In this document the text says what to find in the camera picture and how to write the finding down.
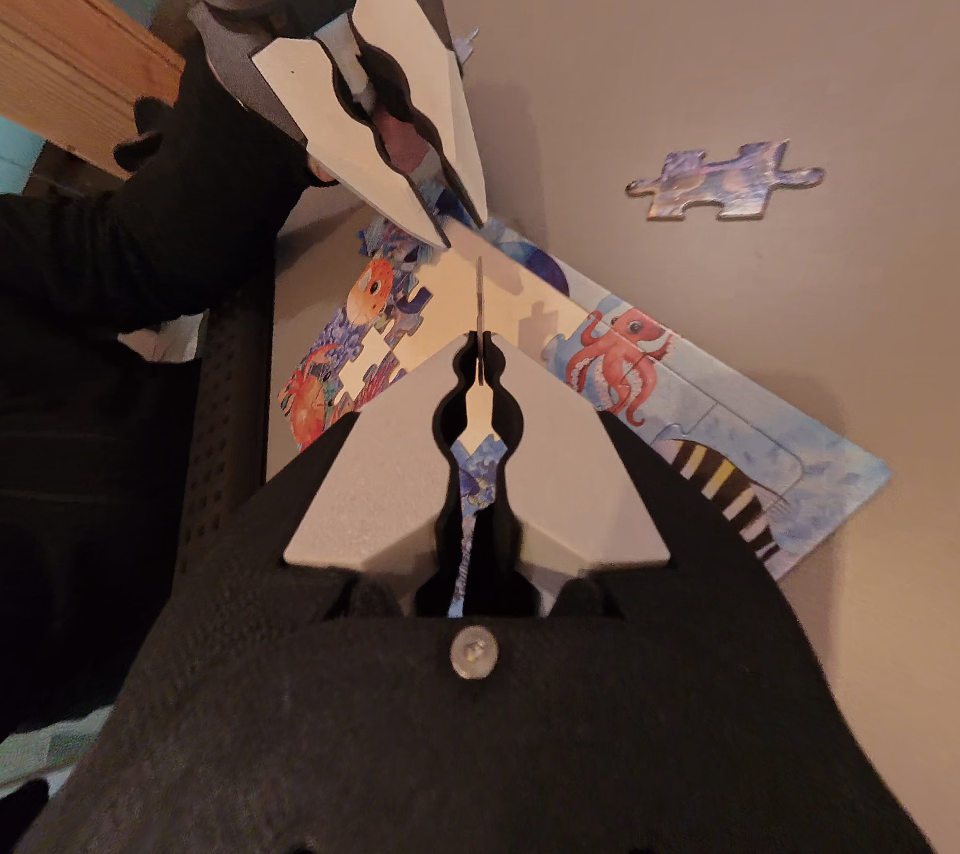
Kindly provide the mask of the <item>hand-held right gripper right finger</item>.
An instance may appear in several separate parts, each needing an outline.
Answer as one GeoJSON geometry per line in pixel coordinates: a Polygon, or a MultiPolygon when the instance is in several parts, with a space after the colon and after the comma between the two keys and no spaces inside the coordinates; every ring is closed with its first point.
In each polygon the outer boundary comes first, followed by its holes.
{"type": "Polygon", "coordinates": [[[484,335],[495,429],[508,447],[496,501],[514,571],[540,610],[594,573],[662,568],[670,551],[599,412],[498,333],[484,335]]]}

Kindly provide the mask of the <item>person's left hand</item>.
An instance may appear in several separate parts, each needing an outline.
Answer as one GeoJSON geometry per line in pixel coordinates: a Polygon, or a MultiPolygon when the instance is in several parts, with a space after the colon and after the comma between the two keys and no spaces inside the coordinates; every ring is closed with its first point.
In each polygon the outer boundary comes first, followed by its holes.
{"type": "Polygon", "coordinates": [[[405,176],[413,176],[431,152],[431,146],[414,125],[392,115],[378,104],[373,124],[387,152],[390,164],[405,176]]]}

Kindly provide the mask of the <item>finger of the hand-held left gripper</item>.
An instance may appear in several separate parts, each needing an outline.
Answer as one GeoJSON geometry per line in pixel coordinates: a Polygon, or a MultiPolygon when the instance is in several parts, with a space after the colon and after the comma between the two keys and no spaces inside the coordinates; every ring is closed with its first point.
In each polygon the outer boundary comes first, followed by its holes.
{"type": "Polygon", "coordinates": [[[412,237],[433,248],[450,248],[410,176],[392,163],[374,123],[349,109],[342,74],[321,41],[277,38],[251,59],[304,136],[312,159],[412,237]]]}
{"type": "Polygon", "coordinates": [[[484,227],[485,175],[455,51],[417,0],[355,0],[351,31],[378,104],[429,145],[451,192],[484,227]]]}

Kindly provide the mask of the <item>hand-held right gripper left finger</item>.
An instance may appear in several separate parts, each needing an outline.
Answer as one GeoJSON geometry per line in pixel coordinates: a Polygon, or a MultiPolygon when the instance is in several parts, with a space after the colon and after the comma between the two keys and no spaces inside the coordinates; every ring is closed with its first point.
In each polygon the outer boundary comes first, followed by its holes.
{"type": "Polygon", "coordinates": [[[284,549],[287,565],[354,572],[413,607],[438,571],[437,531],[459,512],[452,447],[468,428],[476,365],[476,332],[459,334],[345,417],[345,440],[284,549]]]}

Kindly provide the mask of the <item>sea animals jigsaw puzzle board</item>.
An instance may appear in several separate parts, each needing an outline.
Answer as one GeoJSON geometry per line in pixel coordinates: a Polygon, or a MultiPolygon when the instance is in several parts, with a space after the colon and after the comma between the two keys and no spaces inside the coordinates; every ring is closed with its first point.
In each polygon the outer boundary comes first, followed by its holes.
{"type": "MultiPolygon", "coordinates": [[[[724,518],[771,577],[788,572],[887,482],[878,458],[514,232],[493,221],[479,232],[459,217],[444,220],[449,248],[414,273],[363,255],[362,272],[278,397],[299,451],[348,433],[347,416],[475,332],[482,256],[486,332],[588,401],[605,428],[639,441],[683,493],[724,518]]],[[[466,404],[467,428],[452,447],[459,511],[437,530],[438,571],[413,603],[464,616],[517,585],[521,611],[545,614],[507,558],[517,536],[496,500],[508,447],[487,381],[475,376],[466,404]]]]}

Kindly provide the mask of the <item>white crumpled paper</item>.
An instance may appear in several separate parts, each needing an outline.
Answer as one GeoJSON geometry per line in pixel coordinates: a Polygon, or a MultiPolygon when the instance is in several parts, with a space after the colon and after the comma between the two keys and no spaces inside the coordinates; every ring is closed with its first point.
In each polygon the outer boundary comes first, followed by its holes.
{"type": "Polygon", "coordinates": [[[152,364],[187,364],[202,355],[210,313],[183,315],[155,328],[120,333],[117,341],[152,364]]]}

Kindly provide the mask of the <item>striped purple coral puzzle piece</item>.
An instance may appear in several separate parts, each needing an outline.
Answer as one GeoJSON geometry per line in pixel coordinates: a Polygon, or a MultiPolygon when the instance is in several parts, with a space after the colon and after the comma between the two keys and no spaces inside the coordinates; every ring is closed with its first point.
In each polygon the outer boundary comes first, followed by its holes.
{"type": "Polygon", "coordinates": [[[449,249],[443,230],[445,216],[440,209],[440,201],[447,192],[447,185],[437,178],[419,186],[429,224],[435,227],[440,235],[439,243],[419,239],[377,213],[358,233],[360,253],[370,258],[386,260],[406,273],[414,273],[420,267],[436,261],[449,249]]]}

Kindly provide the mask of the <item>person's left forearm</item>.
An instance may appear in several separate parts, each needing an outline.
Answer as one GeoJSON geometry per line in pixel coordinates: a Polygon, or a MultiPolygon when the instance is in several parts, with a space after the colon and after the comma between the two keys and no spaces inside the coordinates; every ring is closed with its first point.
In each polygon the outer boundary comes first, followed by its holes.
{"type": "Polygon", "coordinates": [[[316,184],[305,149],[243,107],[191,44],[159,146],[121,188],[2,195],[2,341],[196,315],[258,270],[316,184]]]}

